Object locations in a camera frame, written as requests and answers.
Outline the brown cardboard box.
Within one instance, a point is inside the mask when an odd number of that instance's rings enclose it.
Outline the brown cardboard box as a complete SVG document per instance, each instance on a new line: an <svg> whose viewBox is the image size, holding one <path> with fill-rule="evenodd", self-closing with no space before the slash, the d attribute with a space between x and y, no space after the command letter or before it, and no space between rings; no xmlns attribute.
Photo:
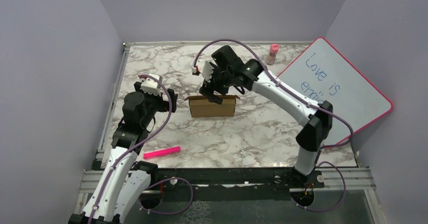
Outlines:
<svg viewBox="0 0 428 224"><path fill-rule="evenodd" d="M209 102L205 96L196 95L185 98L188 101L193 118L233 117L235 114L237 95L221 95L222 104Z"/></svg>

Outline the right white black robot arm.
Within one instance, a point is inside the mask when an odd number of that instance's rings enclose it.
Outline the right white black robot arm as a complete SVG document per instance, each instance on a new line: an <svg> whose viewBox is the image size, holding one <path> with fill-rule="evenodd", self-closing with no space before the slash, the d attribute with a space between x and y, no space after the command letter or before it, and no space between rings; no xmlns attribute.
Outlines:
<svg viewBox="0 0 428 224"><path fill-rule="evenodd" d="M302 126L296 136L299 151L291 180L295 186L304 187L311 181L320 145L332 128L332 104L305 98L258 60L244 63L228 45L216 50L211 57L212 61L206 61L202 68L204 81L199 90L209 102L222 104L221 96L226 95L230 87L246 89L275 103Z"/></svg>

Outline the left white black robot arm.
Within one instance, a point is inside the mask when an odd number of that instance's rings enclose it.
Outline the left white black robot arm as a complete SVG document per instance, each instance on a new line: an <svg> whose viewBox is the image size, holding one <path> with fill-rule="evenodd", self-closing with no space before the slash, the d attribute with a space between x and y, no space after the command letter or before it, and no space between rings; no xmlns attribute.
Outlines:
<svg viewBox="0 0 428 224"><path fill-rule="evenodd" d="M145 142L156 136L177 108L177 94L156 74L139 75L127 94L123 120L114 133L110 156L90 200L69 223L123 223L141 192L158 184L156 164L137 161Z"/></svg>

